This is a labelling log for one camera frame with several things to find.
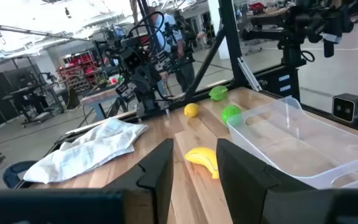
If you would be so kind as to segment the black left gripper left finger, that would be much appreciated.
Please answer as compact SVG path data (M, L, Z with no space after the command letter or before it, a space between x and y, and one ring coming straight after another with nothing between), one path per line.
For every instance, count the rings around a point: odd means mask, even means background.
M167 224L173 185L173 139L163 140L105 190L118 207L111 210L111 224Z

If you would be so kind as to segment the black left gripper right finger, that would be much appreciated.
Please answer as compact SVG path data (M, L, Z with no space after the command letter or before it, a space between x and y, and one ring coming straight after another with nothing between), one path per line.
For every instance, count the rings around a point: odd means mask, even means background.
M219 138L216 146L219 178L233 224L295 224L265 211L268 196L313 188L245 151L230 140Z

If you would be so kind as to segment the yellow banana toy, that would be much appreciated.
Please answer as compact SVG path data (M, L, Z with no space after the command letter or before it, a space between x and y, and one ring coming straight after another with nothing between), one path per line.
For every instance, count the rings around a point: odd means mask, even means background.
M216 151L208 147L196 147L185 154L185 159L193 164L205 166L213 179L219 179Z

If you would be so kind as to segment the yellow lemon toy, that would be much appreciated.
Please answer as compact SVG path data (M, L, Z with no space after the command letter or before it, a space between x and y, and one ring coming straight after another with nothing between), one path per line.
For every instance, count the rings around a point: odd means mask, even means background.
M184 108L184 115L188 118L194 118L199 113L199 106L196 103L189 103Z

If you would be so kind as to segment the clear plastic container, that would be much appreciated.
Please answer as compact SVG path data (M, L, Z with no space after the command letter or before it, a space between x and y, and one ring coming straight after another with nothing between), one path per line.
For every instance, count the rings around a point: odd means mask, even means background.
M227 119L234 144L314 188L358 188L358 135L284 98Z

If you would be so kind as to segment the green textured round toy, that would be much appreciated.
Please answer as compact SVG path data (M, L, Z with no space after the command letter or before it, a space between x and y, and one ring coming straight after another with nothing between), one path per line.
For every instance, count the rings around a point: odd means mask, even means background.
M222 120L223 123L225 125L227 125L227 120L232 117L235 116L237 114L241 114L242 110L240 109L240 107L238 107L237 105L228 105L223 109L222 112Z

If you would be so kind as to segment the background wooden table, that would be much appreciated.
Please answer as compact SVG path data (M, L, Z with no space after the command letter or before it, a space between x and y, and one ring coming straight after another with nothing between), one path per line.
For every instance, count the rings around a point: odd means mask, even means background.
M102 103L109 100L119 100L119 103L123 109L123 112L128 112L127 105L125 104L123 98L116 92L115 88L108 88L100 90L97 93L90 93L80 100L80 103L83 106L90 106L96 112L96 118L98 120L104 120L108 116L103 110Z

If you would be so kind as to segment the person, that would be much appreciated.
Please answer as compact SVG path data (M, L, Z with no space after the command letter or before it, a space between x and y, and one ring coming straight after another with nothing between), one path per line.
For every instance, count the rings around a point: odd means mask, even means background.
M157 40L163 53L169 55L172 67L164 75L174 74L175 78L185 93L195 79L193 51L188 45L186 35L178 27L178 23L172 15L161 13L156 7L149 6L148 10L152 22L159 29Z

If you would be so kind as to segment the red parts shelf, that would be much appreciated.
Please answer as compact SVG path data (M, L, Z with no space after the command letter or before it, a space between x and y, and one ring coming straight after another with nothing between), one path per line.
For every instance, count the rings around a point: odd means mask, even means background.
M101 67L92 51L84 50L69 54L62 57L62 60L63 64L57 68L57 73L70 90L82 94L97 85Z

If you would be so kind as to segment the white checked cloth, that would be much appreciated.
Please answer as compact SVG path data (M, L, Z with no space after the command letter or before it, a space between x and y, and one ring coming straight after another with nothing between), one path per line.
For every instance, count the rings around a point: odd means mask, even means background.
M58 150L32 165L24 174L27 182L64 182L91 171L115 157L134 152L134 143L149 129L108 118L73 142L63 142Z

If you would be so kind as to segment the green leafy vegetable toy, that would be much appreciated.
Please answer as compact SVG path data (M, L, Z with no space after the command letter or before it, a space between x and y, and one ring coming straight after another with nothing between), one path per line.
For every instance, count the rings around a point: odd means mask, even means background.
M209 97L214 101L221 101L227 97L228 89L225 86L218 85L211 89Z

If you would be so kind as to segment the black equipment cart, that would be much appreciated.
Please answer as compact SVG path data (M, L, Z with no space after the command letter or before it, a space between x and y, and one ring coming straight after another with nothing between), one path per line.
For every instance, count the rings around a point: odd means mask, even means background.
M45 120L54 117L55 113L64 113L65 108L58 99L52 84L29 85L13 91L4 97L14 106L19 115L24 115L21 126L28 124L42 124Z

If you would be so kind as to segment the blue chair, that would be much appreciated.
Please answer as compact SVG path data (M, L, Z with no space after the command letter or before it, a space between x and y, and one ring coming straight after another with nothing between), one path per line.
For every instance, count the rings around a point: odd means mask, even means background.
M9 189L16 187L21 181L19 174L30 169L35 163L37 161L22 161L9 166L2 175L6 187Z

